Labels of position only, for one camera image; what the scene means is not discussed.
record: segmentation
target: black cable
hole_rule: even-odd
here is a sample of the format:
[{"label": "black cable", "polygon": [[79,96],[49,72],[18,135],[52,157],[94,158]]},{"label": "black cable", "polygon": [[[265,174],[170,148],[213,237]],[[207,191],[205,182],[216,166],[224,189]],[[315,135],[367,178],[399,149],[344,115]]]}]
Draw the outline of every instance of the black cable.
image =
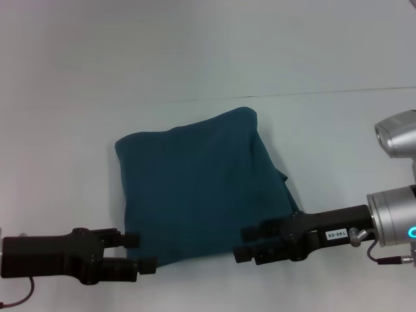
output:
[{"label": "black cable", "polygon": [[373,234],[374,234],[374,236],[376,237],[376,238],[374,239],[374,242],[372,242],[372,244],[370,245],[369,249],[367,249],[367,257],[368,257],[368,258],[370,258],[371,260],[373,260],[374,262],[377,262],[377,259],[376,259],[376,258],[374,258],[374,257],[371,255],[371,250],[374,248],[374,246],[376,246],[376,245],[377,245],[377,243],[378,243],[378,236],[377,236],[377,234],[376,234],[375,230],[373,230],[373,229],[368,229],[368,230],[367,230],[367,232],[368,232],[368,233],[373,233]]},{"label": "black cable", "polygon": [[6,307],[16,307],[20,304],[25,303],[32,296],[32,294],[34,292],[34,281],[33,281],[32,277],[29,277],[29,279],[31,281],[31,291],[29,292],[29,294],[25,298],[23,298],[22,300],[14,302],[12,304],[4,304],[4,303],[0,302],[0,309],[4,309]]}]

